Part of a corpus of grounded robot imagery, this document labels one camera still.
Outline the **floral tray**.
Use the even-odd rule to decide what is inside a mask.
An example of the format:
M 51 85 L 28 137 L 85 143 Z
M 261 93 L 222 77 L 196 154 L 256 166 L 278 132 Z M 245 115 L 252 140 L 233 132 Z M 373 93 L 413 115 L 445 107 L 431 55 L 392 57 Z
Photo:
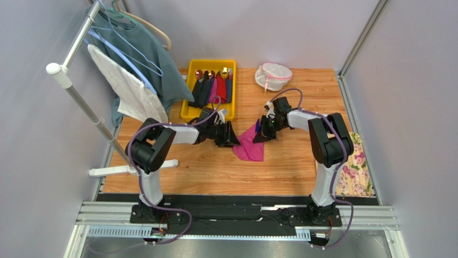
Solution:
M 351 197 L 372 197 L 375 195 L 368 170 L 362 140 L 355 132 L 350 132 L 354 152 L 349 156 L 340 173 L 336 195 Z

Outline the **pink paper napkin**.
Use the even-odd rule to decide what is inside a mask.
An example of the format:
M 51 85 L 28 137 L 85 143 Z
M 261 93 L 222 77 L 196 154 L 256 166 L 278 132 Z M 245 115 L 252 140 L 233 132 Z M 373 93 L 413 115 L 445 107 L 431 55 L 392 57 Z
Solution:
M 264 143 L 253 143 L 257 123 L 238 136 L 240 146 L 234 146 L 234 154 L 243 161 L 262 162 L 264 160 Z

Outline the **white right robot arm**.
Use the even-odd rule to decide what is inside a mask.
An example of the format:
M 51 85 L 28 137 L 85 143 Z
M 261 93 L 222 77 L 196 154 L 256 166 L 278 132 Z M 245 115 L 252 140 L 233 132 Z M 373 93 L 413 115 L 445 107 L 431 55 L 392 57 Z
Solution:
M 342 115 L 292 108 L 286 97 L 274 99 L 265 108 L 267 114 L 257 122 L 253 143 L 275 140 L 277 132 L 285 128 L 309 132 L 312 154 L 318 164 L 311 200 L 317 207 L 334 204 L 338 177 L 354 151 Z

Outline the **teal shirt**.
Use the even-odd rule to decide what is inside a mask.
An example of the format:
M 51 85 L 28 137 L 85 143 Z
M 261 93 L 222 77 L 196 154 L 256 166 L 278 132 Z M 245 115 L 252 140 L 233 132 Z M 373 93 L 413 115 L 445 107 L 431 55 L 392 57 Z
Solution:
M 88 52 L 117 95 L 115 126 L 122 116 L 166 123 L 174 103 L 194 100 L 163 44 L 143 24 L 120 21 L 100 10 L 88 33 Z

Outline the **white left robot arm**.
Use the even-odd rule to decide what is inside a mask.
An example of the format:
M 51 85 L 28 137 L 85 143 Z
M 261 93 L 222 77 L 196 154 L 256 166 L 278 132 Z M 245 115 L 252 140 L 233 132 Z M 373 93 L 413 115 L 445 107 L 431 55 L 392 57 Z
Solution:
M 137 171 L 140 204 L 165 211 L 158 205 L 163 200 L 160 170 L 172 145 L 196 145 L 213 140 L 218 147 L 240 146 L 230 121 L 215 109 L 204 108 L 200 115 L 186 124 L 161 123 L 146 119 L 125 148 L 125 153 Z

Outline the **red rolled napkin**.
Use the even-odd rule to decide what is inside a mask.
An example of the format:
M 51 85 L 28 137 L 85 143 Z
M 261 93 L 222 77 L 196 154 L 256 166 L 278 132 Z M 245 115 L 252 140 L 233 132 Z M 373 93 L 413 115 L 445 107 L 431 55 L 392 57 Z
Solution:
M 228 79 L 229 72 L 227 67 L 223 67 L 216 76 L 217 81 L 217 93 L 222 103 L 227 102 L 227 85 L 226 80 Z

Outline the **white towel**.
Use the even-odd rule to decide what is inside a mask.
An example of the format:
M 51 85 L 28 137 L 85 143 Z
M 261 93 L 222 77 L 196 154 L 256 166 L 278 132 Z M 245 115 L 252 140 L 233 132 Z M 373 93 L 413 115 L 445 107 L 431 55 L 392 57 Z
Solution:
M 114 62 L 95 45 L 89 44 L 88 51 L 98 69 L 120 98 L 118 112 L 139 121 L 145 121 L 148 118 L 153 118 L 160 123 L 168 121 L 168 116 L 158 96 L 147 88 L 144 82 Z

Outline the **black rolled napkin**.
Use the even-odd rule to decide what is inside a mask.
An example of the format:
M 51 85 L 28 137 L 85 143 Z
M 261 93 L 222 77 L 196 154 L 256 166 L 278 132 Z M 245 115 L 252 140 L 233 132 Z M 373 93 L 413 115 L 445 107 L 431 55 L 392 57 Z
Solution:
M 192 90 L 194 101 L 189 102 L 188 105 L 193 108 L 202 109 L 209 102 L 210 91 L 212 87 L 212 79 L 214 78 L 214 71 L 197 70 L 195 73 L 195 77 L 197 81 Z

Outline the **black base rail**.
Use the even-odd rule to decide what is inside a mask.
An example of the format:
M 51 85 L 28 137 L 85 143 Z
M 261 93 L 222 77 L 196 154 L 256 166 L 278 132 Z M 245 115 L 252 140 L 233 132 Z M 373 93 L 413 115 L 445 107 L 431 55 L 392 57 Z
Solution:
M 296 226 L 340 227 L 334 206 L 321 213 L 308 196 L 165 195 L 158 208 L 138 202 L 130 222 L 155 224 L 168 234 L 292 236 Z

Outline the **beige hanger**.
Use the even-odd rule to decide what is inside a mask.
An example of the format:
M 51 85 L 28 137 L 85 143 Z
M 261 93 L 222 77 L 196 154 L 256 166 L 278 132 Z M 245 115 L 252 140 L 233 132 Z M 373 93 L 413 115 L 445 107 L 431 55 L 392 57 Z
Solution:
M 115 11 L 117 11 L 119 13 L 120 16 L 122 16 L 123 18 L 125 19 L 128 19 L 129 21 L 131 21 L 132 23 L 140 23 L 142 24 L 144 27 L 146 27 L 147 29 L 149 29 L 150 31 L 156 33 L 157 35 L 159 35 L 160 37 L 163 38 L 163 40 L 165 41 L 165 45 L 162 45 L 164 47 L 164 49 L 166 51 L 170 51 L 172 49 L 172 42 L 171 42 L 171 39 L 170 37 L 168 37 L 168 35 L 166 35 L 162 30 L 160 30 L 159 28 L 157 28 L 156 26 L 154 26 L 153 24 L 151 24 L 150 22 L 130 13 L 130 6 L 129 6 L 129 3 L 128 1 L 125 1 L 125 0 L 114 0 L 114 1 L 111 1 L 111 4 L 113 6 L 113 9 Z

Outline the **blue hanger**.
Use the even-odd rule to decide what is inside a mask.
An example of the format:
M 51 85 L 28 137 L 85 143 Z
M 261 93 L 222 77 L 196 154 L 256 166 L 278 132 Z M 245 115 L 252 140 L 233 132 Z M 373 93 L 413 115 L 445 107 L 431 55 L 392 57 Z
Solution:
M 170 56 L 162 43 L 140 23 L 120 21 L 101 5 L 90 29 L 94 44 L 113 61 L 134 73 L 141 72 L 147 87 L 163 96 Z

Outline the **white mesh laundry bag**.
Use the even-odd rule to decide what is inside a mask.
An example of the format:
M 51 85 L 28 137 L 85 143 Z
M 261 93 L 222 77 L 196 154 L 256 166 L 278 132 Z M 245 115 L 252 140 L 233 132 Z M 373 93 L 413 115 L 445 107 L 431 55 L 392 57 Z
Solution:
M 255 72 L 255 82 L 264 88 L 264 91 L 280 91 L 291 80 L 292 71 L 277 63 L 265 62 Z

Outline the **blue rolled napkin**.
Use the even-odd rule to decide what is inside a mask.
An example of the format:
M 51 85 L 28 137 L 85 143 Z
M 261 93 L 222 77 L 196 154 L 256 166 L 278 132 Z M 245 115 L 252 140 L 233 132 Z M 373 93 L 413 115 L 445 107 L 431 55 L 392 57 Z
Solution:
M 226 82 L 226 103 L 232 101 L 233 96 L 233 68 L 228 69 L 228 77 L 225 80 Z

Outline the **pink rolled napkin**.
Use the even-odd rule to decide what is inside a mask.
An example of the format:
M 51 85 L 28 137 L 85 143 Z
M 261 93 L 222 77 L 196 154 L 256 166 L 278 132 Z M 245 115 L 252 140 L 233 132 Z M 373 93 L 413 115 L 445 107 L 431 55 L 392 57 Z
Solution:
M 214 98 L 216 96 L 216 93 L 217 93 L 217 79 L 216 79 L 216 74 L 215 72 L 212 72 L 212 76 L 210 78 L 210 83 L 211 83 L 211 87 L 210 87 L 210 94 L 209 94 L 209 97 L 208 97 L 208 103 L 214 103 Z

